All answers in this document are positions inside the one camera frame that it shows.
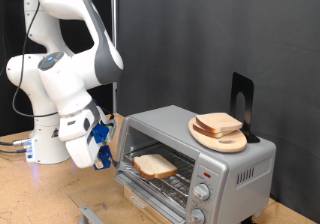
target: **cable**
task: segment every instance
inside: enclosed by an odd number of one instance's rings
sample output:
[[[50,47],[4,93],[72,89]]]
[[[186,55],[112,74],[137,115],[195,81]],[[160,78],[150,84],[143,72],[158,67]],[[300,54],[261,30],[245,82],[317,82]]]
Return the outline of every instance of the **cable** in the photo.
[[[13,143],[9,143],[9,142],[0,142],[1,146],[13,146]]]
[[[4,63],[3,63],[3,66],[1,68],[1,72],[0,72],[0,77],[2,76],[2,73],[3,73],[3,70],[6,66],[6,63],[7,63],[7,48],[6,48],[6,41],[5,41],[5,38],[4,38],[4,27],[2,28],[2,41],[3,41],[3,48],[4,48]]]
[[[113,113],[111,112],[111,111],[109,111],[109,110],[107,110],[107,109],[105,109],[105,108],[103,108],[103,107],[100,107],[102,110],[104,110],[105,112],[107,112],[107,114],[110,114],[111,116],[110,116],[110,120],[112,120],[112,119],[114,119],[114,115],[113,115]]]
[[[58,112],[55,112],[55,113],[51,113],[51,114],[46,114],[46,115],[28,115],[28,114],[25,114],[25,113],[22,113],[20,111],[18,111],[15,107],[15,103],[16,103],[16,97],[17,97],[17,94],[18,92],[20,91],[20,87],[21,87],[21,83],[22,83],[22,79],[23,79],[23,70],[24,70],[24,55],[25,55],[25,52],[26,52],[26,45],[27,45],[27,40],[28,40],[28,36],[29,36],[29,32],[30,32],[30,29],[32,27],[32,24],[38,14],[38,11],[39,11],[39,8],[40,8],[40,2],[38,1],[38,7],[37,7],[37,10],[35,12],[35,14],[33,15],[33,18],[31,20],[31,23],[29,25],[29,28],[28,28],[28,31],[27,31],[27,34],[26,34],[26,37],[24,39],[24,43],[23,43],[23,50],[22,50],[22,67],[21,67],[21,75],[20,75],[20,82],[19,82],[19,85],[17,87],[17,90],[13,96],[13,100],[12,100],[12,107],[13,107],[13,110],[18,113],[19,115],[21,116],[24,116],[24,117],[48,117],[48,116],[53,116],[53,115],[56,115]]]
[[[3,152],[3,153],[25,153],[25,152],[27,152],[27,150],[26,149],[20,149],[20,150],[14,151],[14,152],[8,152],[8,151],[0,150],[0,152]]]

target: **toaster oven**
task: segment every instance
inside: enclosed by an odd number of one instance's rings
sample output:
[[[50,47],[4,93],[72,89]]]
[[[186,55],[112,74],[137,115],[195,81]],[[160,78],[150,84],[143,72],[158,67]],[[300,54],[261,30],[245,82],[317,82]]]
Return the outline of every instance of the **toaster oven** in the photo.
[[[172,223],[237,224],[260,215],[269,200],[275,145],[261,138],[238,153],[208,149],[189,132],[196,115],[169,106],[126,117],[117,161],[161,154],[178,173],[146,180],[117,170],[116,178]]]

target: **metal pole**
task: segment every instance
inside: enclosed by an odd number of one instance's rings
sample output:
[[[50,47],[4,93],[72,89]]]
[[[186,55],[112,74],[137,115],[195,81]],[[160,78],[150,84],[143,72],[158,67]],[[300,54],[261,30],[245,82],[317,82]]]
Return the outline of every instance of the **metal pole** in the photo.
[[[111,0],[112,5],[112,41],[116,48],[118,48],[118,0]],[[117,105],[117,90],[118,85],[117,83],[112,84],[113,87],[113,113],[116,113],[118,111],[118,105]]]

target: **wooden table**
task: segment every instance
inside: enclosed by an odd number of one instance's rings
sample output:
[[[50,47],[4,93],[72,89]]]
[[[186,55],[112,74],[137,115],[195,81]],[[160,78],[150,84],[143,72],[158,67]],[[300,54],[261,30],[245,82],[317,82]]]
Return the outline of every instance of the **wooden table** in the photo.
[[[119,128],[110,144],[114,155],[123,117],[116,114],[115,119]],[[5,136],[0,141],[11,142],[28,135],[29,132],[24,132]],[[14,150],[21,147],[0,148]],[[84,190],[91,192],[91,197],[96,195],[96,200],[102,198],[99,193],[107,196],[106,202],[97,201],[92,205],[95,205],[94,211],[108,214],[108,223],[153,223],[123,197],[123,188],[113,179],[114,175],[113,167],[101,171],[95,171],[93,167],[79,169],[71,159],[55,165],[41,165],[27,163],[24,154],[0,153],[0,224],[76,224],[81,212],[68,195]],[[112,200],[118,204],[108,206],[108,201]],[[271,199],[261,217],[254,220],[259,224],[315,223]]]

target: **toast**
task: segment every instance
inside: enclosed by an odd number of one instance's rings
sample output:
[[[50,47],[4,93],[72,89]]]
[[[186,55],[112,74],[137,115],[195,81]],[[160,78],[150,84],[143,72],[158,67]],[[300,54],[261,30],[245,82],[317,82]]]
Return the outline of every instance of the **toast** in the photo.
[[[228,134],[234,132],[234,131],[225,131],[225,132],[213,133],[213,132],[207,131],[196,123],[195,118],[194,118],[194,122],[193,122],[192,127],[193,127],[193,130],[195,130],[196,132],[199,132],[203,135],[206,135],[208,137],[213,137],[213,138],[221,138],[225,135],[228,135]]]
[[[196,121],[200,127],[212,133],[235,131],[242,127],[241,122],[227,113],[198,115]]]
[[[164,178],[178,173],[178,168],[159,154],[134,157],[132,166],[140,171],[140,175],[148,180]]]

